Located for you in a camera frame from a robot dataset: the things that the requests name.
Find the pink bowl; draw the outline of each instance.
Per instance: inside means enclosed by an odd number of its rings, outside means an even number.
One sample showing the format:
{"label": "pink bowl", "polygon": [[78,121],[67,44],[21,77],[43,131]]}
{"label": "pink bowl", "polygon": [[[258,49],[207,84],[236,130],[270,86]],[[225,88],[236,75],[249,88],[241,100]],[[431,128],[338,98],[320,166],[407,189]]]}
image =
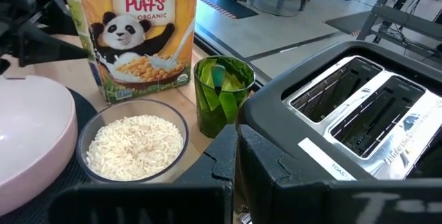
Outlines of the pink bowl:
{"label": "pink bowl", "polygon": [[77,141],[72,95],[44,77],[0,76],[0,216],[49,186]]}

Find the panda puffs cereal box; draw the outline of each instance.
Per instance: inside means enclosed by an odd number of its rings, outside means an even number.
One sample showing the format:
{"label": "panda puffs cereal box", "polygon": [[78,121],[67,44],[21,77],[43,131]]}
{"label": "panda puffs cereal box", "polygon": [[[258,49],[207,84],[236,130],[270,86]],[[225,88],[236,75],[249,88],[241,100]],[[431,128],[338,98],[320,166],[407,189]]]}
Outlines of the panda puffs cereal box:
{"label": "panda puffs cereal box", "polygon": [[196,0],[67,0],[110,104],[190,80]]}

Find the green glass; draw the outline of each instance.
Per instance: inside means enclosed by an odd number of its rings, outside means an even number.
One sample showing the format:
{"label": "green glass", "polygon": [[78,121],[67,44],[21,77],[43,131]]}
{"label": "green glass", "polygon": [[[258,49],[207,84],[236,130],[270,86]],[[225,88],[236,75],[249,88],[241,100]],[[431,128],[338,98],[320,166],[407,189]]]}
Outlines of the green glass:
{"label": "green glass", "polygon": [[198,127],[206,136],[214,138],[226,124],[235,123],[238,109],[255,82],[255,73],[241,60],[223,56],[201,59],[194,73]]}

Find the gray floor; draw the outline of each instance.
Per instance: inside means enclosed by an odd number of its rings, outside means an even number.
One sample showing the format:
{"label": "gray floor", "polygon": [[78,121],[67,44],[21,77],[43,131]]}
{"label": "gray floor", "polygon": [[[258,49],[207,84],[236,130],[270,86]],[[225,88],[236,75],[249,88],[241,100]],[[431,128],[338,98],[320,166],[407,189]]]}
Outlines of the gray floor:
{"label": "gray floor", "polygon": [[[305,10],[299,12],[300,2],[293,0],[287,1],[283,11],[280,12],[290,17],[277,17],[258,10],[275,12],[276,1],[255,0],[253,5],[245,3],[245,6],[259,13],[258,16],[245,19],[230,19],[199,1],[197,29],[202,29],[204,37],[212,39],[216,48],[248,60],[270,79],[292,66],[297,66],[326,47],[340,41],[355,39],[343,33],[339,35],[337,29],[323,22],[371,10],[371,6],[376,3],[376,0],[311,0]],[[441,8],[442,1],[422,0],[415,15],[433,20]],[[437,45],[434,40],[415,32],[405,30],[404,35],[428,46]],[[409,53],[389,42],[382,41],[380,45],[413,59],[425,60],[424,57]],[[280,52],[278,49],[283,47],[288,48]],[[435,62],[426,60],[424,62],[442,68],[442,65]]]}

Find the uncooked rice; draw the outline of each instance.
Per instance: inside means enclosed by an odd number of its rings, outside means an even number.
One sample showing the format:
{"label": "uncooked rice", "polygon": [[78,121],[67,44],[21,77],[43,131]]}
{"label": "uncooked rice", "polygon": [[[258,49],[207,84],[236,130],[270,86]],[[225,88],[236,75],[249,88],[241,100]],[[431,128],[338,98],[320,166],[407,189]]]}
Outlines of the uncooked rice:
{"label": "uncooked rice", "polygon": [[153,115],[125,117],[98,130],[86,152],[86,161],[101,177],[139,180],[168,167],[183,146],[173,123]]}

